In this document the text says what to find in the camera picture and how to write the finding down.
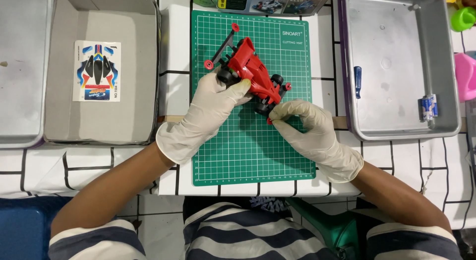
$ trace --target green cutting mat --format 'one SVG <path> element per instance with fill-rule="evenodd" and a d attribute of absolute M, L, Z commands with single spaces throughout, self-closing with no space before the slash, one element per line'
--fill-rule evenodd
<path fill-rule="evenodd" d="M 258 16 L 192 12 L 192 93 L 210 71 L 203 62 L 211 59 L 237 23 L 234 44 L 250 37 L 269 75 L 280 74 L 292 89 L 283 101 L 312 101 L 309 65 L 309 28 L 306 21 Z M 228 47 L 222 54 L 231 54 Z M 216 137 L 202 145 L 192 159 L 193 185 L 225 185 L 312 179 L 316 165 L 297 153 L 266 118 L 254 112 L 255 101 L 237 106 Z M 304 131 L 299 119 L 290 122 Z"/>

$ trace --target striped shirt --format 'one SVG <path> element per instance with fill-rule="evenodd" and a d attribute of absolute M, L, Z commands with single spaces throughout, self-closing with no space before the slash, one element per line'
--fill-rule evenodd
<path fill-rule="evenodd" d="M 216 203 L 190 216 L 183 228 L 187 260 L 337 260 L 314 234 L 265 211 Z M 440 227 L 387 223 L 367 234 L 366 259 L 460 260 L 455 238 Z M 114 220 L 96 228 L 63 231 L 50 241 L 51 260 L 145 260 L 134 227 Z"/>

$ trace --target white tablecloth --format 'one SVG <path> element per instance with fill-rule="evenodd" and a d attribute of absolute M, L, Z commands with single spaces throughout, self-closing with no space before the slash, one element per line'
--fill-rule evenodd
<path fill-rule="evenodd" d="M 318 14 L 302 19 L 309 22 L 313 102 L 331 111 L 333 116 L 345 116 L 337 8 L 332 6 L 333 2 L 328 1 Z M 161 112 L 166 115 L 184 115 L 189 105 L 190 6 L 190 0 L 159 0 L 163 14 Z M 206 10 L 195 4 L 192 8 Z M 455 52 L 476 50 L 476 27 L 463 33 L 454 32 L 453 46 Z M 466 133 L 432 140 L 368 143 L 357 140 L 348 131 L 337 131 L 337 138 L 361 152 L 364 160 L 424 192 L 448 216 L 453 229 L 476 227 L 476 204 L 472 203 L 474 179 L 464 159 L 468 152 Z M 74 195 L 140 149 L 44 145 L 36 149 L 0 151 L 0 197 Z M 173 167 L 143 193 L 356 196 L 360 192 L 351 184 L 331 184 L 320 172 L 313 180 L 194 187 L 188 163 Z"/>

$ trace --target white latex glove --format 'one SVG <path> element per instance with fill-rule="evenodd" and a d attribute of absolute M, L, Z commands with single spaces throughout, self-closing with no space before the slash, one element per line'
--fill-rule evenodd
<path fill-rule="evenodd" d="M 306 133 L 285 123 L 292 115 L 299 115 Z M 329 182 L 349 182 L 364 166 L 360 153 L 337 141 L 329 111 L 296 99 L 277 105 L 269 117 L 274 127 L 297 152 L 316 162 Z"/>
<path fill-rule="evenodd" d="M 162 153 L 176 164 L 185 164 L 199 147 L 217 135 L 231 110 L 248 102 L 251 81 L 244 79 L 230 86 L 217 80 L 218 68 L 199 80 L 187 114 L 180 123 L 166 122 L 157 131 L 156 141 Z"/>

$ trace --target pink toy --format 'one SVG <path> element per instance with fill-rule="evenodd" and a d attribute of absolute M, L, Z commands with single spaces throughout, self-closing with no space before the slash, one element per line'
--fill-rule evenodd
<path fill-rule="evenodd" d="M 455 55 L 455 66 L 460 103 L 476 98 L 476 60 L 459 53 Z"/>

